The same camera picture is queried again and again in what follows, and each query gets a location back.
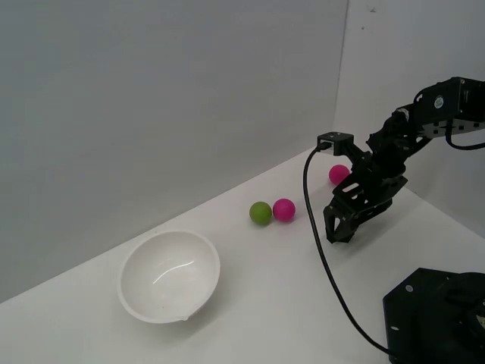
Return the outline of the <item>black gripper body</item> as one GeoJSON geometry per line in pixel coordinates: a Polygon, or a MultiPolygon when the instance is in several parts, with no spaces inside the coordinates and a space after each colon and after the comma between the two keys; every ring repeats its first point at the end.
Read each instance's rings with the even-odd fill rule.
{"type": "Polygon", "coordinates": [[[332,205],[339,212],[382,212],[407,183],[400,160],[363,152],[352,160],[351,173],[333,190],[332,205]]]}

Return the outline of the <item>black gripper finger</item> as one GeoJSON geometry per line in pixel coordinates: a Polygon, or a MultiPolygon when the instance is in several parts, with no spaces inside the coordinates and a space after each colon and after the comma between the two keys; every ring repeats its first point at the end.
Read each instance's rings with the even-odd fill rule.
{"type": "Polygon", "coordinates": [[[392,200],[383,202],[366,201],[359,207],[358,225],[364,224],[365,222],[385,212],[392,204],[392,200]]]}
{"type": "Polygon", "coordinates": [[[327,240],[330,243],[348,243],[358,227],[358,213],[332,198],[324,208],[324,223],[327,240]]]}

